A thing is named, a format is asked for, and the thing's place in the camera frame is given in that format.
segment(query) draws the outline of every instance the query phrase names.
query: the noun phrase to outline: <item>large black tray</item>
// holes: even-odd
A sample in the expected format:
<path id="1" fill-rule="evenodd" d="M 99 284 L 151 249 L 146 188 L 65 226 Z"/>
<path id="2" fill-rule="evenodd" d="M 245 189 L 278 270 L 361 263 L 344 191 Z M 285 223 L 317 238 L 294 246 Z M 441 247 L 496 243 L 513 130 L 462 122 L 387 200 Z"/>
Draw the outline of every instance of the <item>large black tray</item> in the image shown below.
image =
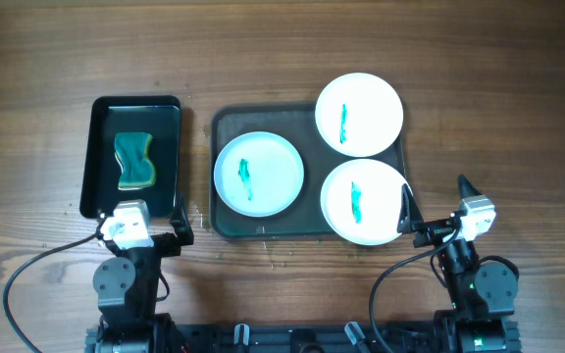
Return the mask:
<path id="1" fill-rule="evenodd" d="M 147 132 L 154 139 L 149 158 L 156 182 L 140 190 L 118 188 L 121 167 L 115 158 L 118 132 Z M 101 97 L 93 103 L 79 212 L 97 219 L 112 216 L 121 201 L 144 200 L 151 217 L 168 217 L 177 199 L 180 101 L 174 96 Z"/>
<path id="2" fill-rule="evenodd" d="M 211 124 L 210 222 L 226 240 L 299 239 L 334 235 L 320 207 L 320 192 L 328 174 L 353 159 L 336 152 L 318 132 L 315 104 L 227 107 Z M 243 216 L 219 198 L 213 171 L 222 149 L 234 138 L 252 131 L 278 134 L 298 151 L 304 165 L 304 184 L 297 198 L 283 211 L 265 218 Z M 396 168 L 405 178 L 402 138 L 385 151 L 369 157 Z"/>

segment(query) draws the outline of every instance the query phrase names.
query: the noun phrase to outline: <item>white plate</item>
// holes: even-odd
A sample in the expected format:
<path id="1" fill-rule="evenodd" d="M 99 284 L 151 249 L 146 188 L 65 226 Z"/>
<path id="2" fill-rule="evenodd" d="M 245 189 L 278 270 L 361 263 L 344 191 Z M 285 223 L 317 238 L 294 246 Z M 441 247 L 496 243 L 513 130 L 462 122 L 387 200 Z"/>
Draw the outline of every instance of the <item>white plate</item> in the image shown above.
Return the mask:
<path id="1" fill-rule="evenodd" d="M 335 79 L 324 88 L 315 107 L 315 122 L 322 138 L 337 152 L 351 157 L 373 156 L 387 149 L 400 134 L 402 116 L 396 91 L 369 74 Z M 345 139 L 341 138 L 342 129 Z"/>
<path id="2" fill-rule="evenodd" d="M 245 168 L 249 177 L 239 172 Z M 224 147 L 213 179 L 230 208 L 245 216 L 267 217 L 296 198 L 304 182 L 304 166 L 289 141 L 269 132 L 249 132 Z"/>
<path id="3" fill-rule="evenodd" d="M 353 214 L 352 184 L 360 191 L 360 219 Z M 335 168 L 322 185 L 320 203 L 329 226 L 360 245 L 380 245 L 397 238 L 405 178 L 385 163 L 358 159 Z"/>

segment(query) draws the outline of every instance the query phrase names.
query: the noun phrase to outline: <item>wooden tabletop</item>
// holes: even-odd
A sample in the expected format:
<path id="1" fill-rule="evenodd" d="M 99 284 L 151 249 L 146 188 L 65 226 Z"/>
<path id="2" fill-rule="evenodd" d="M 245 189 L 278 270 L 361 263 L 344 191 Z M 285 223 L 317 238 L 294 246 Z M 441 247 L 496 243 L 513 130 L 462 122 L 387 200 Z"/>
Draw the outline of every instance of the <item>wooden tabletop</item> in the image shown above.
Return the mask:
<path id="1" fill-rule="evenodd" d="M 185 107 L 180 190 L 195 244 L 163 261 L 172 294 L 159 312 L 181 324 L 368 322 L 377 276 L 420 251 L 411 235 L 367 249 L 340 239 L 226 243 L 208 227 L 213 114 L 315 101 L 353 72 L 384 78 L 403 102 L 408 173 L 426 219 L 455 209 L 460 173 L 493 200 L 497 221 L 477 249 L 521 270 L 513 318 L 524 351 L 565 352 L 565 5 L 175 2 L 0 1 L 0 352 L 26 350 L 1 305 L 12 272 L 94 229 L 78 200 L 90 108 L 102 95 L 171 94 Z M 99 318 L 92 276 L 110 257 L 86 244 L 19 277 L 12 310 L 43 351 L 81 350 Z M 377 316 L 428 320 L 448 308 L 420 261 L 383 284 Z"/>

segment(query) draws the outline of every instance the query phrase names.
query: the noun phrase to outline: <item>teal sponge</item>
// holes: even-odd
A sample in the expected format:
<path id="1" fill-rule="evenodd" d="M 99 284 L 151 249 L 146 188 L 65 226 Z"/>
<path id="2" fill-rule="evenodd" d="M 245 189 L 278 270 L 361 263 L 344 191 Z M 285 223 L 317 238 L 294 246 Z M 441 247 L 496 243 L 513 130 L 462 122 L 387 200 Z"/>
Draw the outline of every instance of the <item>teal sponge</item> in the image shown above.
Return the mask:
<path id="1" fill-rule="evenodd" d="M 120 190 L 137 190 L 154 185 L 156 169 L 149 160 L 152 135 L 145 132 L 120 132 L 115 136 L 115 156 L 122 167 Z"/>

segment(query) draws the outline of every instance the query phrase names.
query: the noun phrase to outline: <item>brown table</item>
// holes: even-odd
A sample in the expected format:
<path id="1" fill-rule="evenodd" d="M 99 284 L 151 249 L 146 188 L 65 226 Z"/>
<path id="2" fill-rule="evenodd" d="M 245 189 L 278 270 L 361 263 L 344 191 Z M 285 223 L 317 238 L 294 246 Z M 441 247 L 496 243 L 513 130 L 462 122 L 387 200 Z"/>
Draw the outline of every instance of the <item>brown table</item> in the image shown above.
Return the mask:
<path id="1" fill-rule="evenodd" d="M 314 101 L 351 72 L 381 76 L 400 95 L 408 171 L 427 219 L 456 207 L 460 173 L 496 203 L 477 247 L 521 269 L 514 318 L 524 351 L 565 352 L 565 6 L 186 2 L 0 1 L 0 352 L 25 351 L 1 306 L 13 270 L 93 229 L 77 209 L 90 106 L 111 94 L 173 94 L 187 107 L 180 189 L 195 245 L 163 262 L 172 295 L 159 311 L 182 324 L 367 322 L 376 277 L 419 252 L 411 236 L 372 249 L 338 239 L 234 244 L 207 227 L 213 114 Z M 44 351 L 81 349 L 99 318 L 92 275 L 109 257 L 87 244 L 19 278 L 13 312 Z M 450 307 L 428 261 L 397 271 L 377 305 L 380 320 Z"/>

